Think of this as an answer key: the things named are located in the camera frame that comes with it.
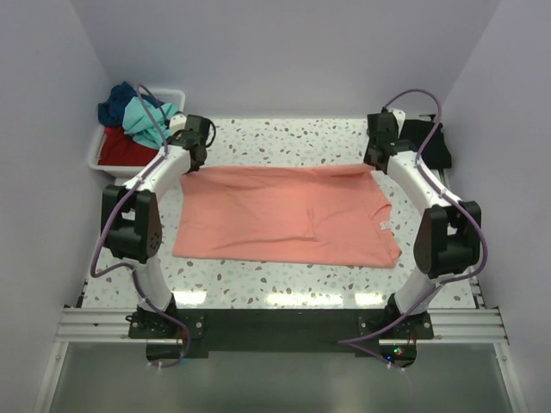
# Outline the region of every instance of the terrazzo table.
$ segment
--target terrazzo table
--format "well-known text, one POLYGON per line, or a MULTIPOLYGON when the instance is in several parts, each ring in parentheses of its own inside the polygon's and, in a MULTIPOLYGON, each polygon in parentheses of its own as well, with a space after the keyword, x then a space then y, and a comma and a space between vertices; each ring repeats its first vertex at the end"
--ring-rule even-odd
MULTIPOLYGON (((364 119, 217 119, 218 137, 207 166, 319 166, 360 163, 368 137, 364 119)), ((200 308, 382 308, 415 267, 413 243, 420 216, 404 191, 374 172, 392 202, 391 225, 402 249, 395 268, 363 268, 280 262, 185 259, 171 254, 182 211, 179 182, 161 200, 164 278, 178 307, 200 308)), ((116 260, 103 250, 98 268, 116 260)), ((89 277, 82 307, 134 308, 129 273, 118 269, 89 277)), ((467 280, 445 286, 431 308, 474 308, 467 280)))

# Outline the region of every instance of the gray floor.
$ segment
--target gray floor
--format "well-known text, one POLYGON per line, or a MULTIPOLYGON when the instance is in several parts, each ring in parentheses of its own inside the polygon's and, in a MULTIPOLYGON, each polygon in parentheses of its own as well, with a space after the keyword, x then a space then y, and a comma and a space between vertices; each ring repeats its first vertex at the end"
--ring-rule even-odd
POLYGON ((425 345, 407 377, 352 354, 211 354, 159 373, 144 344, 72 344, 51 412, 510 412, 491 345, 425 345))

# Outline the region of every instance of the laundry basket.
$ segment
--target laundry basket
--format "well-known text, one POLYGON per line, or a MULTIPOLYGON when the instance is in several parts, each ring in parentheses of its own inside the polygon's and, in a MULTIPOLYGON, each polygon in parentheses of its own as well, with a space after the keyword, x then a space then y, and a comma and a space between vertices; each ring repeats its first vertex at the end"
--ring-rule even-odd
MULTIPOLYGON (((156 89, 150 88, 153 95, 164 103, 174 103, 179 110, 183 110, 183 104, 186 100, 186 95, 181 90, 175 89, 156 89)), ((112 166, 98 165, 100 155, 102 153, 103 144, 105 143, 105 126, 98 125, 92 136, 92 145, 88 153, 88 165, 93 170, 103 170, 115 178, 132 178, 136 176, 144 167, 143 166, 112 166)))

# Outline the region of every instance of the wire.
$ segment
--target wire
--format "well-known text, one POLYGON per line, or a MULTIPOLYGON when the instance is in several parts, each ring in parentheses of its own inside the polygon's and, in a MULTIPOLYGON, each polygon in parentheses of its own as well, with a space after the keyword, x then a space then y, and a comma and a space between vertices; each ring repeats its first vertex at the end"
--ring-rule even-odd
POLYGON ((191 333, 189 332, 188 327, 184 323, 182 323, 180 320, 177 320, 176 318, 173 318, 172 316, 169 316, 168 314, 163 312, 160 308, 156 307, 146 297, 146 295, 144 294, 144 290, 142 289, 142 287, 139 283, 138 272, 136 270, 136 267, 134 267, 134 265, 132 265, 131 263, 129 263, 129 262, 119 262, 118 264, 115 264, 115 265, 112 265, 111 267, 105 268, 103 271, 97 272, 97 262, 99 261, 100 254, 102 252, 102 247, 105 244, 105 241, 107 239, 107 235, 109 233, 109 230, 111 229, 111 226, 113 225, 113 222, 115 221, 115 218, 117 217, 117 215, 119 214, 119 212, 121 211, 122 207, 127 202, 127 200, 129 200, 130 197, 139 188, 141 183, 149 176, 149 174, 151 174, 153 172, 154 169, 156 169, 166 159, 166 157, 169 154, 168 141, 167 141, 166 137, 164 136, 163 129, 158 124, 158 122, 155 120, 155 118, 153 117, 151 111, 147 108, 147 106, 145 104, 145 101, 144 101, 144 98, 141 96, 141 94, 139 92, 139 88, 144 89, 156 102, 158 102, 158 100, 149 91, 149 89, 146 88, 143 84, 138 85, 137 95, 138 95, 139 101, 141 102, 145 112, 147 113, 147 116, 149 116, 149 119, 152 121, 153 125, 157 128, 157 130, 158 130, 158 132, 161 136, 161 139, 163 140, 163 156, 158 157, 155 162, 153 162, 144 172, 142 172, 142 174, 139 176, 139 179, 136 181, 136 183, 130 189, 128 189, 128 191, 124 194, 124 196, 122 196, 122 198, 115 204, 115 207, 113 208, 113 211, 111 211, 111 214, 109 215, 105 225, 103 226, 102 233, 100 234, 100 239, 97 242, 96 249, 94 250, 94 255, 92 256, 92 263, 90 264, 90 276, 92 278, 100 278, 100 277, 103 277, 105 274, 110 273, 114 269, 128 268, 132 273, 132 279, 133 279, 134 287, 136 288, 136 291, 138 292, 138 295, 145 301, 145 303, 147 305, 149 305, 151 307, 151 309, 154 310, 160 317, 170 321, 171 323, 174 323, 175 325, 180 327, 182 329, 182 331, 184 331, 184 333, 185 333, 185 335, 187 336, 188 339, 186 340, 185 349, 182 351, 182 353, 180 354, 178 359, 176 359, 175 361, 172 361, 168 364, 163 364, 162 362, 159 362, 157 364, 157 367, 159 367, 159 368, 166 368, 166 367, 175 366, 180 361, 182 361, 182 359, 186 355, 188 355, 189 347, 191 345, 191 333))
POLYGON ((210 142, 205 145, 205 148, 210 148, 216 139, 216 125, 210 119, 208 121, 210 122, 210 126, 213 127, 213 137, 210 139, 210 142))
MULTIPOLYGON (((426 148, 426 146, 429 144, 429 142, 432 139, 434 133, 436 132, 436 130, 438 129, 438 127, 440 125, 440 120, 442 119, 442 104, 440 103, 438 98, 435 95, 433 95, 432 93, 430 93, 429 91, 424 90, 424 89, 409 89, 409 90, 405 90, 402 93, 399 93, 395 97, 393 97, 383 107, 383 109, 386 109, 388 107, 388 105, 392 104, 394 101, 396 101, 401 96, 407 95, 409 93, 415 93, 415 92, 422 93, 424 95, 427 95, 427 96, 431 97, 432 100, 435 102, 436 107, 437 107, 437 114, 436 114, 436 118, 434 119, 434 126, 432 127, 429 134, 427 135, 427 137, 424 139, 423 143, 419 147, 418 154, 415 158, 416 167, 418 168, 419 173, 421 174, 421 176, 430 185, 430 187, 433 188, 438 193, 439 196, 441 196, 447 202, 449 202, 449 204, 453 205, 463 216, 465 216, 465 218, 469 221, 469 223, 476 230, 476 232, 477 232, 477 234, 480 238, 480 243, 482 245, 482 259, 480 260, 479 266, 475 270, 471 271, 470 273, 459 276, 459 277, 453 277, 453 278, 450 278, 450 279, 447 279, 447 280, 442 280, 438 284, 436 284, 435 286, 429 288, 415 303, 413 303, 413 305, 410 308, 408 308, 406 311, 404 311, 398 318, 396 318, 389 325, 387 325, 387 326, 383 327, 382 329, 379 329, 379 330, 377 330, 373 333, 367 334, 366 336, 360 336, 360 337, 351 338, 351 339, 348 339, 348 340, 340 340, 340 341, 337 342, 338 344, 342 344, 342 345, 349 346, 349 347, 352 347, 352 348, 360 349, 361 351, 364 351, 365 353, 368 353, 370 355, 373 355, 374 352, 372 352, 370 350, 367 350, 366 348, 363 348, 361 346, 358 346, 357 344, 359 342, 372 340, 372 339, 386 333, 387 331, 393 329, 394 327, 396 327, 398 324, 400 324, 402 321, 404 321, 412 312, 414 312, 421 304, 423 304, 426 299, 428 299, 433 293, 437 292, 441 287, 445 286, 446 284, 449 284, 451 282, 466 280, 468 278, 471 278, 471 277, 474 277, 475 275, 480 274, 482 272, 482 270, 484 269, 484 267, 486 266, 487 261, 488 261, 488 245, 487 245, 486 237, 484 236, 484 233, 482 232, 482 229, 480 228, 480 225, 476 222, 476 220, 473 218, 473 216, 470 213, 468 213, 468 211, 465 208, 463 208, 458 202, 453 200, 446 192, 441 192, 440 191, 440 188, 438 187, 438 185, 430 178, 429 173, 425 170, 426 166, 424 165, 424 162, 421 158, 421 155, 423 154, 424 148, 426 148)), ((388 363, 388 361, 385 360, 382 356, 377 357, 377 358, 379 360, 384 361, 385 363, 388 363)))
POLYGON ((136 89, 137 89, 137 92, 138 92, 138 96, 140 95, 139 93, 139 90, 140 89, 143 89, 145 90, 145 92, 147 93, 147 95, 149 95, 153 101, 155 101, 155 106, 157 106, 157 109, 161 111, 161 115, 163 115, 163 119, 164 119, 164 124, 166 125, 166 127, 169 127, 170 125, 170 121, 168 120, 168 118, 166 117, 166 113, 164 112, 163 110, 163 105, 161 104, 161 101, 159 99, 157 99, 153 93, 146 87, 144 86, 143 84, 138 84, 138 86, 136 86, 136 89))

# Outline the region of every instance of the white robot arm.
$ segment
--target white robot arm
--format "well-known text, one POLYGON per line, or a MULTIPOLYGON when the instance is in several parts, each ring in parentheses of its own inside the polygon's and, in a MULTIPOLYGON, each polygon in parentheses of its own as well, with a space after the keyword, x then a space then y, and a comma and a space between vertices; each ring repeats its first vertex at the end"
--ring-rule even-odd
MULTIPOLYGON (((197 354, 261 348, 265 351, 346 351, 338 344, 348 344, 358 350, 358 342, 370 340, 372 346, 378 346, 378 341, 373 344, 375 337, 407 339, 413 332, 424 335, 419 338, 432 338, 432 329, 423 328, 427 320, 430 321, 426 309, 440 286, 479 260, 481 212, 475 202, 463 202, 451 194, 420 159, 417 148, 407 139, 400 139, 404 118, 403 112, 395 114, 386 109, 380 114, 368 115, 370 138, 364 162, 393 178, 422 214, 414 245, 417 266, 405 285, 391 295, 384 310, 361 311, 177 309, 157 258, 162 238, 158 202, 179 176, 203 165, 213 123, 199 116, 178 115, 170 120, 171 136, 166 151, 162 149, 145 167, 146 173, 123 186, 107 186, 103 193, 102 245, 121 259, 121 266, 133 270, 139 293, 137 312, 128 317, 132 321, 128 336, 174 337, 175 325, 178 325, 187 331, 187 348, 190 339, 197 340, 197 354), (131 210, 135 211, 133 219, 126 219, 123 213, 131 210), (198 327, 189 331, 183 324, 194 319, 198 327), (358 331, 357 325, 365 326, 362 321, 365 319, 371 321, 370 328, 358 331), (208 334, 204 330, 206 324, 210 329, 208 334), (259 335, 259 329, 265 329, 266 334, 259 335), (357 336, 358 332, 361 336, 356 339, 340 340, 344 336, 357 336)), ((383 349, 362 350, 378 358, 384 354, 383 349)), ((398 355, 401 360, 412 362, 415 349, 407 351, 407 354, 400 351, 398 355)), ((183 353, 178 354, 174 357, 181 360, 183 353)), ((396 362, 395 357, 396 349, 382 360, 396 362)))

